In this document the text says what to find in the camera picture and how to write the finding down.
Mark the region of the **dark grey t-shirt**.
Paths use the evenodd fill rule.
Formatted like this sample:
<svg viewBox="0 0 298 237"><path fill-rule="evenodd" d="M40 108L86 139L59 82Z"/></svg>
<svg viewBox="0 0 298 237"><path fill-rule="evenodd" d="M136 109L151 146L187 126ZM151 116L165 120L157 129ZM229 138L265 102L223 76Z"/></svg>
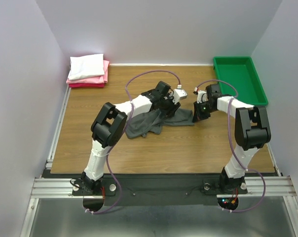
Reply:
<svg viewBox="0 0 298 237"><path fill-rule="evenodd" d="M142 113L132 118L125 133L127 138L146 137L148 133L161 134L164 126L194 126L192 110L177 109L172 117L161 110Z"/></svg>

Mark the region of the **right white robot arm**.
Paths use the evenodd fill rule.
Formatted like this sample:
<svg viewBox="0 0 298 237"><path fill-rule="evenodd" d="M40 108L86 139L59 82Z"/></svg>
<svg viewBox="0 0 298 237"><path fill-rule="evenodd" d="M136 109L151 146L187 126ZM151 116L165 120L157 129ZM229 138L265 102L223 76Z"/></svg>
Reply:
<svg viewBox="0 0 298 237"><path fill-rule="evenodd" d="M246 189L244 176L253 156L271 140L266 107L254 106L237 100L237 95L223 94L218 84L206 90L195 87L197 95L193 122L208 119L212 112L227 114L228 140L232 156L222 169L217 188L222 193Z"/></svg>

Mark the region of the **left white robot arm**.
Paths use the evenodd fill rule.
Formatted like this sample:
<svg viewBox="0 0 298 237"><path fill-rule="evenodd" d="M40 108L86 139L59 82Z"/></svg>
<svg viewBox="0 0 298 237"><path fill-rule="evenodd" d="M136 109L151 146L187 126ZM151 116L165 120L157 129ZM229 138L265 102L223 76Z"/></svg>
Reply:
<svg viewBox="0 0 298 237"><path fill-rule="evenodd" d="M102 177L108 155L120 140L131 119L137 115L161 110L168 117L173 116L180 107L180 101L187 93L180 84L177 88L160 81L154 89L141 93L130 101L103 105L91 125L92 149L86 168L81 177L71 180L74 191L83 190L90 195L104 192Z"/></svg>

